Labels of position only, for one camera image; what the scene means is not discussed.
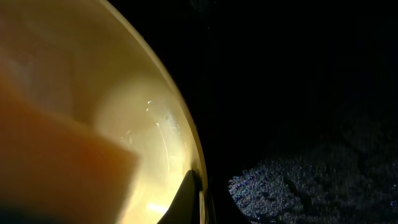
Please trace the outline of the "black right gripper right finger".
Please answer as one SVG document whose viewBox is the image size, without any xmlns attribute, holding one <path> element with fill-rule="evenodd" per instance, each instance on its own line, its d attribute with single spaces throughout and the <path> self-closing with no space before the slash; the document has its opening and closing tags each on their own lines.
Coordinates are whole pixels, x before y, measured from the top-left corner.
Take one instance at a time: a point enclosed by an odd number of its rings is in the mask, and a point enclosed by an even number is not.
<svg viewBox="0 0 398 224">
<path fill-rule="evenodd" d="M 223 179 L 210 181 L 210 194 L 215 220 L 218 224 L 250 224 L 234 202 Z"/>
</svg>

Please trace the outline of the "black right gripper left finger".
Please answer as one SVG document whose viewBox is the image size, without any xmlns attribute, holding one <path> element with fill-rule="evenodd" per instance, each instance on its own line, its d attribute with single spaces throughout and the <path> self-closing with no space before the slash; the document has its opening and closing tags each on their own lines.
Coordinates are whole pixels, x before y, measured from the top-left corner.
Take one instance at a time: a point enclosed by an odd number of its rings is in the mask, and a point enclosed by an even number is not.
<svg viewBox="0 0 398 224">
<path fill-rule="evenodd" d="M 200 224 L 200 191 L 199 176 L 189 170 L 180 184 L 169 209 L 157 224 Z"/>
</svg>

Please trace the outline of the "green scouring sponge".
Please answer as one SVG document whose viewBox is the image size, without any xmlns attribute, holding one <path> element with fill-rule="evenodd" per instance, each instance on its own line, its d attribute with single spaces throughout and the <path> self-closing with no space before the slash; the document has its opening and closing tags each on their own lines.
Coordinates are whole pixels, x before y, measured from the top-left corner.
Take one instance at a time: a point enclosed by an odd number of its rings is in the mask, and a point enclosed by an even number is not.
<svg viewBox="0 0 398 224">
<path fill-rule="evenodd" d="M 116 223 L 137 156 L 1 81 L 1 222 Z"/>
</svg>

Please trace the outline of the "yellow round plate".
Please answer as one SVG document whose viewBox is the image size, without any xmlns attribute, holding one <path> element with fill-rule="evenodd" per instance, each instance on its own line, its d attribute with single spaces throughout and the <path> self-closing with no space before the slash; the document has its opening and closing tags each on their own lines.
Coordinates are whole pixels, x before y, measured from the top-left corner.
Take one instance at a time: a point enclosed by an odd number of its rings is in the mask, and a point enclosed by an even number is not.
<svg viewBox="0 0 398 224">
<path fill-rule="evenodd" d="M 157 223 L 185 174 L 206 165 L 192 116 L 162 62 L 108 1 L 1 0 L 1 66 L 35 105 L 139 155 L 119 223 Z"/>
</svg>

